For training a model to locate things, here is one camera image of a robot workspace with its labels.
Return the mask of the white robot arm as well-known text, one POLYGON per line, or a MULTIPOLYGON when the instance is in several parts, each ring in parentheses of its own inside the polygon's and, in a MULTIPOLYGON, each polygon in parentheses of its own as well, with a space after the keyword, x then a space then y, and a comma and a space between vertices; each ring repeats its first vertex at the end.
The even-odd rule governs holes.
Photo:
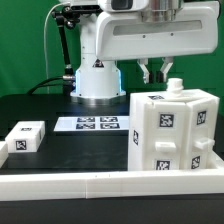
POLYGON ((161 82, 177 56, 208 54, 218 44, 218 0, 59 0, 68 26, 80 27, 81 65, 73 99, 87 104, 113 102, 125 95, 116 63, 135 60, 149 83, 150 59, 163 65, 161 82))

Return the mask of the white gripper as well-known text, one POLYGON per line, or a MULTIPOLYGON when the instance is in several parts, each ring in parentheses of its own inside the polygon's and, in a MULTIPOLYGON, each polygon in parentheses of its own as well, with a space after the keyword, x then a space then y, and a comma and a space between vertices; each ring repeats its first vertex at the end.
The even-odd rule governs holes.
POLYGON ((140 11, 99 14, 96 22, 95 52, 102 60, 139 59, 145 84, 153 73, 145 58, 163 58, 156 73, 164 83, 174 56, 207 54, 218 45, 220 3, 216 0, 149 0, 140 11))

